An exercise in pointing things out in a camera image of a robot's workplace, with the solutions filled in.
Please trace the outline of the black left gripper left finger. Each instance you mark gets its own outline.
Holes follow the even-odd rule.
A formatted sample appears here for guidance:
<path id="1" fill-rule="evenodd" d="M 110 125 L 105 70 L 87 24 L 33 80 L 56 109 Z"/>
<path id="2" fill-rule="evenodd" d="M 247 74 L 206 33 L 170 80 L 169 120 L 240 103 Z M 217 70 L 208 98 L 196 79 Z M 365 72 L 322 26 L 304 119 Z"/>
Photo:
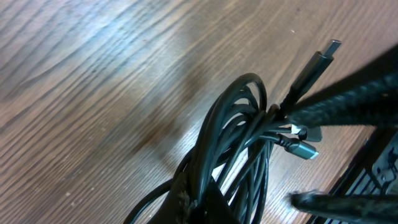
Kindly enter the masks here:
<path id="1" fill-rule="evenodd" d="M 148 224 L 188 224 L 193 201 L 188 190 L 188 173 L 175 179 L 165 200 Z"/>

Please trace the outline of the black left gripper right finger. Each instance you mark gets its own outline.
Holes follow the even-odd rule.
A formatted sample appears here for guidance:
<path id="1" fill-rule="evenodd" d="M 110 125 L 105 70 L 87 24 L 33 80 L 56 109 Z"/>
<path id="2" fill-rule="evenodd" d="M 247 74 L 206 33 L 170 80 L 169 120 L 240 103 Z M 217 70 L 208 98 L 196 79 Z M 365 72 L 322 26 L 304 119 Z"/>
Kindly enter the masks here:
<path id="1" fill-rule="evenodd" d="M 239 224 L 215 182 L 208 184 L 201 203 L 195 209 L 195 223 Z"/>

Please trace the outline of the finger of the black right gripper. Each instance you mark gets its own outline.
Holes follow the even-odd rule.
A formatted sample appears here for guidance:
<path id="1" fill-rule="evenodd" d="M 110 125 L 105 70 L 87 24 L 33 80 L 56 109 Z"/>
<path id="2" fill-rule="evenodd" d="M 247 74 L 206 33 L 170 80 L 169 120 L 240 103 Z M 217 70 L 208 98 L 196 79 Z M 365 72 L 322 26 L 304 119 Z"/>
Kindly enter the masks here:
<path id="1" fill-rule="evenodd" d="M 289 195 L 290 204 L 312 215 L 347 223 L 397 223 L 397 195 Z"/>
<path id="2" fill-rule="evenodd" d="M 397 126 L 397 46 L 288 110 L 291 123 Z"/>

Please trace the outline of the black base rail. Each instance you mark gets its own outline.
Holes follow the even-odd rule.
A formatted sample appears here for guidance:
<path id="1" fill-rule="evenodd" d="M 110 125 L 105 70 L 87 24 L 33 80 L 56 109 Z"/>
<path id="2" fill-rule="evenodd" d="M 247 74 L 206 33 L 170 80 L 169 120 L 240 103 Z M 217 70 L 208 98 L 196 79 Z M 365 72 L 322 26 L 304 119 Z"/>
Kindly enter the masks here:
<path id="1" fill-rule="evenodd" d="M 377 129 L 327 195 L 397 195 L 397 129 Z M 312 215 L 309 223 L 347 223 Z"/>

